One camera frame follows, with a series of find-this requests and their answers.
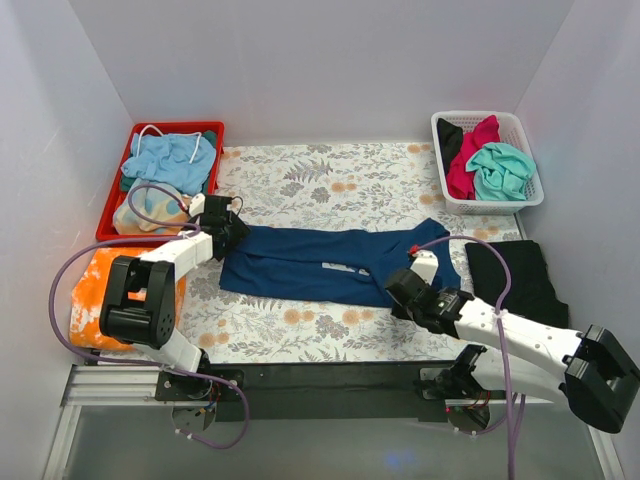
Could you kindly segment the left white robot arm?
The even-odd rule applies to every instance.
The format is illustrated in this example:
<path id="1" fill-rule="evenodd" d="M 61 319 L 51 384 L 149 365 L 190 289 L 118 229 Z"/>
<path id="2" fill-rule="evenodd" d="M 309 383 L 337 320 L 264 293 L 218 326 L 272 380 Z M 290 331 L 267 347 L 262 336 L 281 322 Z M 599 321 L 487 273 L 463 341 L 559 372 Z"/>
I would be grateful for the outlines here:
<path id="1" fill-rule="evenodd" d="M 211 392 L 213 377 L 202 368 L 208 363 L 203 350 L 175 327 L 175 285 L 198 266 L 224 259 L 248 236 L 250 228 L 231 209 L 232 202 L 231 197 L 199 194 L 189 207 L 199 232 L 139 257 L 116 257 L 102 302 L 100 332 L 155 362 L 182 369 L 178 387 L 193 400 Z"/>

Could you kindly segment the dark blue t shirt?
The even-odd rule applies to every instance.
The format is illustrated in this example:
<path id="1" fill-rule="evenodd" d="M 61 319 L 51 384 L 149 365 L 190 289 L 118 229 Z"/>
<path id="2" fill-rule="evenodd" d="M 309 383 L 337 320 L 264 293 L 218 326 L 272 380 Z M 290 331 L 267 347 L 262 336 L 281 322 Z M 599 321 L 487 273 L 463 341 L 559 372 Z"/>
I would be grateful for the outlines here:
<path id="1" fill-rule="evenodd" d="M 383 232 L 253 226 L 224 259 L 219 285 L 249 296 L 389 308 L 385 283 L 411 265 L 409 250 L 449 235 L 431 219 Z"/>

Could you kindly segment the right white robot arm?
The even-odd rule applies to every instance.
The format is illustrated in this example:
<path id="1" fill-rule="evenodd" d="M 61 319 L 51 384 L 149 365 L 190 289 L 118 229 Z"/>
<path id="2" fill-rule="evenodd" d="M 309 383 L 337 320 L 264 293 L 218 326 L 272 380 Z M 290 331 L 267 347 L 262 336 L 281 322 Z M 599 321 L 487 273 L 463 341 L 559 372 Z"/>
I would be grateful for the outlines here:
<path id="1" fill-rule="evenodd" d="M 467 343 L 450 367 L 425 375 L 428 395 L 519 393 L 566 406 L 600 431 L 622 430 L 639 392 L 639 368 L 609 330 L 580 332 L 495 313 L 467 292 L 435 290 L 410 269 L 394 273 L 385 289 L 418 326 Z"/>

